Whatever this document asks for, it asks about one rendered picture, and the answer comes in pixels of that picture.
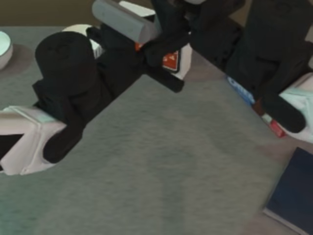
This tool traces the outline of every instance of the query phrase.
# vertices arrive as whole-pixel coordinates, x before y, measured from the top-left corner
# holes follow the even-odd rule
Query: book
[[[263,213],[300,235],[313,235],[313,155],[294,152]]]

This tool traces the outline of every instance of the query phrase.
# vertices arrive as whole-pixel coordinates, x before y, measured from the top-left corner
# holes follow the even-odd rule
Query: red object
[[[286,136],[285,131],[278,125],[278,122],[276,122],[275,120],[273,120],[270,123],[270,128],[271,130],[279,137],[282,138],[284,136]]]
[[[142,48],[143,44],[139,44],[136,43],[135,44],[135,48],[136,51],[139,51]],[[179,52],[176,51],[175,53],[170,53],[167,54],[164,58],[163,58],[163,67],[173,70],[173,71],[177,71],[178,70],[178,65],[179,63]]]

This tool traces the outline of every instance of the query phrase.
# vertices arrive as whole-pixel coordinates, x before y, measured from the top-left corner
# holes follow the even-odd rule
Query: white cup
[[[72,25],[63,29],[62,32],[77,32],[77,33],[87,36],[86,30],[90,27],[92,26],[88,24],[75,24],[75,25]],[[92,45],[94,57],[98,58],[103,53],[103,50],[101,46],[98,43],[96,43],[94,40],[90,40],[90,42]]]
[[[0,31],[0,70],[9,63],[13,55],[13,44],[6,33]]]

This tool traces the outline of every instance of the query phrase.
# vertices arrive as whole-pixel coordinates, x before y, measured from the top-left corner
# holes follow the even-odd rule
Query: table
[[[62,27],[3,27],[17,48],[0,109],[36,101],[37,44]],[[143,76],[53,169],[0,176],[4,235],[291,235],[260,211],[297,146],[279,140],[194,53],[183,92]]]

